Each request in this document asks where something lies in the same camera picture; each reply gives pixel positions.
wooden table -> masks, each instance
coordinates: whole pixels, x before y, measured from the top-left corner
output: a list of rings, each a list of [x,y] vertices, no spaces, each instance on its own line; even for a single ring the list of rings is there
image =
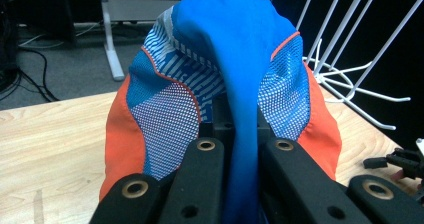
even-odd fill
[[[116,93],[0,111],[0,223],[88,223],[104,179],[105,123]],[[343,104],[327,104],[343,139],[337,180],[396,144]],[[412,193],[418,181],[398,183]]]

white wire rack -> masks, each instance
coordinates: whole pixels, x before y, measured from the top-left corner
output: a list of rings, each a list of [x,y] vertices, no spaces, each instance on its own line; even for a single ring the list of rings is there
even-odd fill
[[[362,10],[357,10],[358,5],[363,1],[364,2],[366,1],[366,3],[363,6]],[[361,88],[359,88],[359,86],[364,81],[364,79],[367,77],[367,75],[372,70],[372,68],[377,64],[380,57],[384,54],[386,49],[390,46],[392,41],[396,38],[396,36],[399,34],[399,32],[402,30],[404,25],[408,22],[410,17],[414,14],[414,12],[417,10],[417,8],[423,2],[423,0],[416,0],[415,1],[414,5],[411,7],[409,12],[406,13],[403,20],[399,23],[397,28],[393,31],[392,35],[389,37],[389,39],[386,41],[386,43],[381,47],[380,51],[377,53],[377,55],[374,57],[373,60],[371,60],[366,65],[360,65],[360,66],[356,66],[356,67],[352,67],[352,68],[348,68],[348,69],[343,69],[343,70],[339,70],[339,69],[336,68],[337,61],[338,61],[340,55],[345,50],[345,47],[346,47],[347,43],[349,42],[350,38],[352,37],[352,35],[354,34],[357,26],[361,23],[363,16],[366,14],[366,12],[367,12],[368,8],[370,7],[370,5],[372,4],[373,0],[353,0],[352,1],[352,3],[350,4],[350,7],[347,10],[345,16],[340,21],[340,24],[339,24],[338,28],[336,29],[333,37],[331,38],[328,46],[326,47],[322,56],[320,56],[320,54],[321,54],[320,53],[320,47],[321,47],[321,42],[322,42],[322,35],[327,28],[327,24],[328,24],[330,18],[332,17],[332,15],[334,13],[334,9],[336,8],[338,2],[339,2],[339,0],[333,0],[331,6],[330,6],[330,8],[329,8],[329,10],[328,10],[328,12],[325,16],[324,21],[321,24],[319,32],[318,32],[317,36],[315,37],[315,40],[313,42],[311,50],[308,53],[308,56],[304,57],[303,59],[308,64],[310,62],[312,62],[314,64],[314,66],[315,66],[314,76],[315,76],[316,80],[318,81],[318,83],[321,84],[322,86],[324,86],[325,88],[327,88],[337,98],[337,99],[326,99],[327,102],[345,103],[350,108],[354,109],[356,112],[361,114],[365,119],[367,119],[369,122],[371,122],[375,126],[377,126],[379,128],[383,128],[383,129],[395,130],[396,129],[395,126],[387,125],[387,124],[383,124],[383,123],[379,122],[378,120],[373,118],[370,114],[368,114],[367,112],[362,110],[360,107],[358,107],[355,103],[353,103],[352,99],[353,99],[356,92],[360,92],[360,93],[363,93],[363,94],[366,94],[366,95],[369,95],[369,96],[373,96],[373,97],[380,98],[380,99],[387,100],[387,101],[391,101],[391,102],[404,102],[404,101],[410,101],[411,100],[410,97],[402,97],[402,98],[390,97],[390,96],[383,95],[383,94],[380,94],[380,93],[376,93],[376,92],[373,92],[373,91],[361,89]],[[302,14],[299,18],[297,25],[296,25],[296,28],[298,30],[299,30],[299,28],[302,24],[302,20],[304,19],[304,16],[307,14],[308,7],[309,7],[310,3],[311,3],[311,0],[306,1],[306,4],[305,4],[303,11],[302,11]],[[359,16],[357,17],[353,26],[349,30],[349,33],[346,36],[346,38],[344,39],[341,47],[338,50],[335,50],[336,43],[339,42],[339,41],[342,41],[342,40],[340,40],[341,39],[340,37],[341,37],[342,33],[345,31],[347,24],[351,21],[352,16],[356,11],[358,11],[358,12],[360,11]],[[327,63],[328,57],[330,56],[330,54],[333,51],[337,51],[337,54],[336,54],[334,60],[332,61],[332,63]],[[349,72],[356,72],[356,71],[363,71],[363,73],[360,76],[360,78],[355,83],[353,83],[349,79],[347,74]],[[340,77],[341,77],[341,79],[343,79],[343,82],[337,81],[334,78],[332,79],[332,77],[334,77],[336,75],[339,76],[338,79],[340,79]],[[346,88],[346,89],[348,89],[349,92],[348,92],[347,95],[343,95],[338,90],[336,90],[336,88],[334,86]]]

metal grommet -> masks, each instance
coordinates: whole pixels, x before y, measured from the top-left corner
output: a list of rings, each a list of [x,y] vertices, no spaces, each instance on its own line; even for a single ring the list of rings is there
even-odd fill
[[[378,199],[391,200],[394,198],[393,192],[388,187],[379,182],[365,180],[362,183],[362,187],[365,189],[366,192],[368,192],[368,194]]]
[[[282,151],[291,151],[294,148],[293,144],[282,140],[277,140],[275,142],[275,146]]]
[[[215,143],[212,141],[200,141],[197,143],[197,149],[201,151],[210,151],[215,148]]]
[[[147,189],[149,189],[149,184],[145,181],[129,181],[122,188],[122,195],[126,198],[133,199],[143,196]]]

gray carpet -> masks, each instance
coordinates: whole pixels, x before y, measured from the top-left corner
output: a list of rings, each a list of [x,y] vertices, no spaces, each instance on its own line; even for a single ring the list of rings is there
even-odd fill
[[[55,38],[41,37],[24,46],[46,57],[48,61],[46,84],[51,93],[60,100],[117,91],[122,84],[112,78],[103,46],[105,35],[102,26],[77,24],[76,31],[81,33],[92,26],[94,28],[89,32],[77,36],[76,45],[67,42],[60,44],[61,41]],[[115,48],[125,74],[128,73],[128,67],[140,50],[150,28],[149,25],[129,23],[114,26]],[[24,43],[40,34],[22,27],[19,28],[19,33],[19,43]],[[17,63],[38,85],[42,85],[44,61],[41,56],[19,51]],[[14,87],[10,86],[9,91],[1,92],[0,99],[8,95],[15,89]],[[22,79],[13,93],[0,101],[0,110],[42,103],[46,103],[46,100],[38,93],[36,87]]]

